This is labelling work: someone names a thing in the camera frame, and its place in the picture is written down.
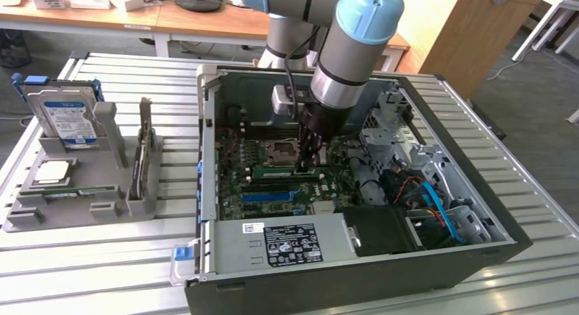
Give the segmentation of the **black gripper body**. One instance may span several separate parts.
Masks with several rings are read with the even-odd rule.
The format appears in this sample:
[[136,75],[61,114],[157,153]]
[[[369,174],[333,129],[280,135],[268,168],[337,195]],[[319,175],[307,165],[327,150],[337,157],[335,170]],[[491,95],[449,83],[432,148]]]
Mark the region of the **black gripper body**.
[[328,142],[343,128],[351,109],[333,109],[317,103],[307,104],[299,118],[299,138],[316,136]]

